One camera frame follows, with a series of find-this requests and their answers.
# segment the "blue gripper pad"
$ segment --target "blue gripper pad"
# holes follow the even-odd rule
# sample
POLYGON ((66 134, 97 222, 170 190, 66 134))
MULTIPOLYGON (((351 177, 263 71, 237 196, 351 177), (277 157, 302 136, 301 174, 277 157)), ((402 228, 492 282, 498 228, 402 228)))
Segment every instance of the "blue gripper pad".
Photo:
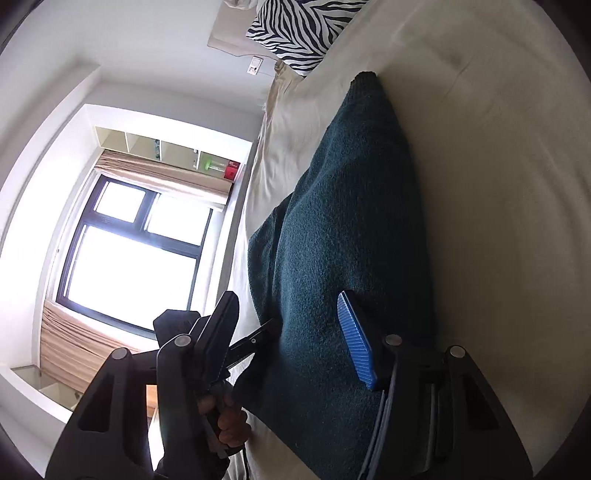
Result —
POLYGON ((336 310, 357 376, 369 390, 373 390, 378 380, 374 371, 374 356, 363 328, 344 291, 337 298, 336 310))

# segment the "bed sheet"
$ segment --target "bed sheet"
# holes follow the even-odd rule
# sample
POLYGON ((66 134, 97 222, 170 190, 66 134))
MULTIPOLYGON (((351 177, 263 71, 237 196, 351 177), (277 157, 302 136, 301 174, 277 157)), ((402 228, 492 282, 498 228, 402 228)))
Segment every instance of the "bed sheet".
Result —
MULTIPOLYGON (((468 349, 537 471, 591 394, 591 85, 533 1, 372 0, 306 79, 278 66, 230 280, 236 337, 258 326, 248 238, 293 191, 364 70, 415 155, 439 344, 468 349)), ((250 422, 254 478, 315 478, 250 422)))

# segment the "silver screw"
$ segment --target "silver screw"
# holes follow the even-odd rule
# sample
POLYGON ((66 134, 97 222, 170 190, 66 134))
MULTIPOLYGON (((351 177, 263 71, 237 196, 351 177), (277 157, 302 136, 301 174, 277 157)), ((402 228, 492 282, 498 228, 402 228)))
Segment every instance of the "silver screw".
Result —
POLYGON ((400 335, 391 334, 386 337, 386 343, 391 346, 402 345, 402 337, 400 335))
POLYGON ((111 354, 111 357, 113 357, 115 360, 121 360, 122 358, 125 358, 127 356, 127 348, 118 348, 117 350, 113 350, 113 353, 111 354))
POLYGON ((184 347, 191 343, 191 337, 189 335, 179 335, 174 339, 176 346, 184 347))
POLYGON ((449 349, 449 352, 452 356, 456 358, 464 358, 466 356, 466 351, 459 345, 454 345, 449 349))

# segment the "zebra print pillow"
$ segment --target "zebra print pillow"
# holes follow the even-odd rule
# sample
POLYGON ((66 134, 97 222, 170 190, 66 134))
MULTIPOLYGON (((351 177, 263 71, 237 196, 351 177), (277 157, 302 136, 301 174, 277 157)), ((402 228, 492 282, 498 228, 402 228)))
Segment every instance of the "zebra print pillow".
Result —
POLYGON ((305 77, 368 1, 267 0, 246 36, 305 77))

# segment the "hand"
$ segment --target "hand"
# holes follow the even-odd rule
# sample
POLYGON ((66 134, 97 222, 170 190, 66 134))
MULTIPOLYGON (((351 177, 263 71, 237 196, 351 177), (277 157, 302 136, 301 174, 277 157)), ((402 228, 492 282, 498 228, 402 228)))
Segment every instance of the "hand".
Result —
MULTIPOLYGON (((217 420, 217 426, 221 432, 219 440, 229 447, 240 447, 251 435, 251 426, 246 423, 246 412, 242 407, 232 400, 230 392, 224 393, 225 408, 220 413, 217 420)), ((213 395, 207 395, 197 403, 199 413, 205 415, 216 408, 216 399, 213 395)))

